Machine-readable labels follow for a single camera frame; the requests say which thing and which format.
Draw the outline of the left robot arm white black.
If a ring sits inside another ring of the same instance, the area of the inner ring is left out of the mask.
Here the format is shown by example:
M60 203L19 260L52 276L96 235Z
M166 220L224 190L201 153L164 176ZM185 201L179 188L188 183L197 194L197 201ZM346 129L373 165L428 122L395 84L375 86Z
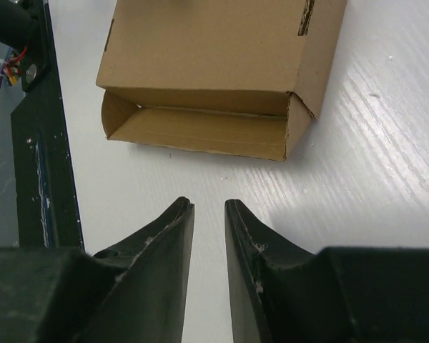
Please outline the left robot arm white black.
M23 49L29 45L37 26L26 9L13 1L0 1L0 43Z

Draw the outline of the brown cardboard box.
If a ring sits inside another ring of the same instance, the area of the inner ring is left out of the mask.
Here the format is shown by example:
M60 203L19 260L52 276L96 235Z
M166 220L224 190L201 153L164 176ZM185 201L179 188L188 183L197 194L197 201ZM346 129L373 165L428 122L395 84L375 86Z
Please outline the brown cardboard box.
M118 1L107 138L286 160L321 113L345 1Z

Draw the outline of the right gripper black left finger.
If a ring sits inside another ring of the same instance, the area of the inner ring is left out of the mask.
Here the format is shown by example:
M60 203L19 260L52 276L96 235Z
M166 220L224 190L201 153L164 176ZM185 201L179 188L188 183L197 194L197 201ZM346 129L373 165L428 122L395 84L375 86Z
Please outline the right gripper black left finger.
M0 342L180 342L194 205L88 255L0 248Z

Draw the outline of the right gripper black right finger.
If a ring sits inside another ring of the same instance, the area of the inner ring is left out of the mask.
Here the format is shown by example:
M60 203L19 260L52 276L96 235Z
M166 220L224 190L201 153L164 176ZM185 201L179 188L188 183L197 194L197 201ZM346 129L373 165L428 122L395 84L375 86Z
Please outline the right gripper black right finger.
M312 254L225 203L236 342L429 342L429 249Z

